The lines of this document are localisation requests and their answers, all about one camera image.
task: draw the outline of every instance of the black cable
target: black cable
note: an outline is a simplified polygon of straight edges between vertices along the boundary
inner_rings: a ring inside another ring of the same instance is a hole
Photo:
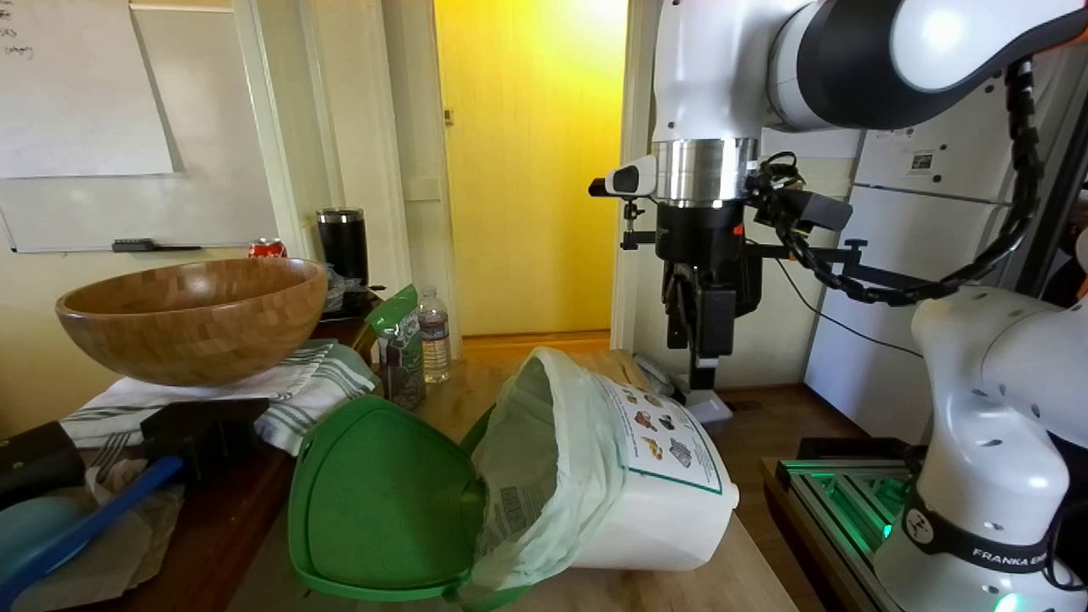
[[[815,310],[815,305],[804,301],[804,294],[795,287],[795,280],[789,277],[785,262],[774,259],[774,267],[783,270],[783,277],[785,277],[785,284],[792,287],[795,301],[798,301],[804,310],[812,310],[819,320],[826,320],[826,323],[831,323],[831,328],[838,328],[838,329],[845,329],[845,334],[852,334],[852,336],[859,336],[859,340],[865,340],[865,345],[876,345],[876,348],[887,348],[887,352],[898,352],[898,354],[906,354],[906,357],[919,357],[919,362],[922,362],[922,354],[912,352],[912,348],[898,348],[898,345],[887,345],[887,340],[881,340],[881,336],[859,334],[859,329],[845,328],[844,320]]]
[[[948,274],[937,284],[912,284],[912,287],[869,287],[864,280],[849,277],[849,267],[837,274],[830,262],[819,259],[815,249],[808,249],[804,236],[808,228],[795,228],[789,213],[772,219],[772,228],[785,251],[812,270],[812,277],[830,287],[845,294],[856,303],[887,303],[887,305],[912,305],[922,301],[940,301],[951,297],[959,287],[992,274],[1026,236],[1029,219],[1039,203],[1039,177],[1042,165],[1038,156],[1038,131],[1033,131],[1033,71],[1029,59],[1016,62],[1006,67],[1006,113],[1008,113],[1008,144],[1013,144],[1013,203],[995,233],[995,237],[976,257],[976,262]],[[777,190],[798,190],[802,177],[795,175],[795,155],[777,155],[760,165],[760,182],[751,182],[754,199],[774,201]]]
[[[1057,516],[1055,516],[1055,527],[1050,527],[1050,533],[1048,533],[1042,577],[1048,577],[1057,592],[1088,592],[1084,583],[1057,583],[1057,575],[1055,575],[1060,527],[1064,527],[1064,522],[1067,522],[1072,515],[1084,515],[1084,510],[1088,510],[1088,500],[1072,502],[1072,506],[1060,506]]]

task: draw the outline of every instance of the bag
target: bag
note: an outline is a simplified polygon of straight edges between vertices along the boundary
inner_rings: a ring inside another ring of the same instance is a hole
[[[417,410],[423,398],[413,310],[417,291],[396,291],[367,314],[363,329],[349,345],[378,376],[381,394],[400,410]]]
[[[626,479],[600,382],[557,352],[532,352],[502,385],[471,466],[490,500],[457,598],[478,601],[572,569]]]

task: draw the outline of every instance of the blue object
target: blue object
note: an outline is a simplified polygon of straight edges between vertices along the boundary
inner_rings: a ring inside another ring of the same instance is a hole
[[[0,573],[0,612],[7,612],[22,587],[56,573],[65,561],[72,561],[83,543],[92,543],[99,533],[106,533],[117,516],[124,516],[137,502],[142,502],[149,495],[155,495],[162,483],[169,483],[183,468],[180,456],[162,456],[142,475],[111,498],[94,515],[81,516],[69,530],[61,530],[53,542],[47,542],[40,550],[31,550],[31,557],[20,557],[15,569]]]
[[[0,510],[0,584],[7,584],[20,564],[36,557],[83,515],[89,506],[74,498],[31,498]]]

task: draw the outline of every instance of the green plastic container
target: green plastic container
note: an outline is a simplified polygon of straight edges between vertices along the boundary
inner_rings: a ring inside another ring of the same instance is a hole
[[[288,557],[324,595],[456,598],[471,573],[486,489],[469,451],[383,398],[349,398],[303,447]]]

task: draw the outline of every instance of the doorway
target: doorway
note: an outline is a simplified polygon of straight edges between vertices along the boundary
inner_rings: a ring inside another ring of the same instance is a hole
[[[608,329],[626,0],[435,0],[457,329]]]

